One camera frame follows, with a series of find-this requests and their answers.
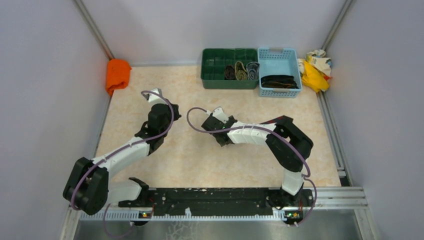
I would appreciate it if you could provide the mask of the red navy striped tie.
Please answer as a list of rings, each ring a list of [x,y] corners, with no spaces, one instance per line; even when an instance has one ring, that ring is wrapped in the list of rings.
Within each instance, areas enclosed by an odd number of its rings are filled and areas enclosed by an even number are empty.
[[[281,119],[282,119],[282,116],[279,116],[279,117],[276,117],[274,119],[270,119],[270,120],[264,121],[261,124],[264,124],[264,125],[265,124],[273,124],[273,123],[279,122]]]

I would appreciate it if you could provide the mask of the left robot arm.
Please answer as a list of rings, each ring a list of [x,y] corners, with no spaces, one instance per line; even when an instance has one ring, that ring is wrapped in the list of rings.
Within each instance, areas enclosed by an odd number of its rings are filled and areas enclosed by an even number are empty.
[[[170,125],[180,117],[177,104],[153,105],[147,121],[127,143],[100,157],[82,157],[75,162],[63,197],[73,209],[88,215],[120,202],[131,201],[138,207],[146,206],[150,200],[146,183],[135,177],[121,182],[110,180],[134,162],[153,154],[164,143]]]

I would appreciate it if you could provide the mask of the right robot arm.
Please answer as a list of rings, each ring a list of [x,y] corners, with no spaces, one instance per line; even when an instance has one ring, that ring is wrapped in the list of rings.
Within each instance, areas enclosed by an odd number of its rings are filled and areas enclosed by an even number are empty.
[[[282,115],[259,123],[243,123],[229,116],[226,120],[210,114],[201,125],[220,146],[230,144],[253,144],[270,149],[284,168],[281,199],[287,206],[295,206],[301,200],[304,185],[302,170],[314,146],[313,141],[302,132],[291,117]]]

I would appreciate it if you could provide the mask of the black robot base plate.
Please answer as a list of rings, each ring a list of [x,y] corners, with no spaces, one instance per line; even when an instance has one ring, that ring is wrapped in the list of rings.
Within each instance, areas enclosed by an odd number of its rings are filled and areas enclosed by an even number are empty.
[[[151,188],[135,200],[118,203],[121,208],[152,208],[155,217],[262,217],[285,207],[299,209],[313,204],[313,192],[301,189],[292,196],[278,187]]]

